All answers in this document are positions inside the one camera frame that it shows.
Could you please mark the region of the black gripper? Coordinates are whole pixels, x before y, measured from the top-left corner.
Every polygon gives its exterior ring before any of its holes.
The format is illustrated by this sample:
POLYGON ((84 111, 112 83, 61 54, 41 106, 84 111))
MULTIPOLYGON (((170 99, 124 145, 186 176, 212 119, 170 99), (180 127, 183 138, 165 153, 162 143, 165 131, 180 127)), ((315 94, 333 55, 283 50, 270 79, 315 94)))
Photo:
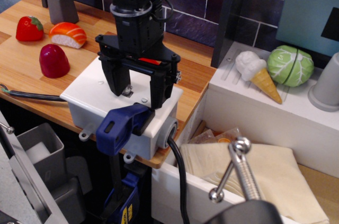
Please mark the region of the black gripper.
POLYGON ((173 85, 181 79, 179 55, 163 44, 164 17, 161 3, 146 3, 140 8, 111 4, 116 35, 98 35, 98 52, 105 78, 111 92, 120 96, 130 85, 130 70, 150 76, 151 108, 160 109, 171 97, 173 85), (158 60, 160 65, 140 61, 158 60))

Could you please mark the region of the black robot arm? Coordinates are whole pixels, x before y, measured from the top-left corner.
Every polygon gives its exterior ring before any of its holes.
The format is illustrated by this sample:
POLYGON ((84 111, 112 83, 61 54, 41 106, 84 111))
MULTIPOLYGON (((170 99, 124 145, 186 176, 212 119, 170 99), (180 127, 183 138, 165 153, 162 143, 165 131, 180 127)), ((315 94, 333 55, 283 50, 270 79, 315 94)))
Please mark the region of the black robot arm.
POLYGON ((98 35, 95 41, 103 72, 113 94, 120 96, 131 84, 130 71, 150 76, 150 104, 159 109, 181 79, 181 57, 163 44, 164 0, 112 0, 117 35, 98 35))

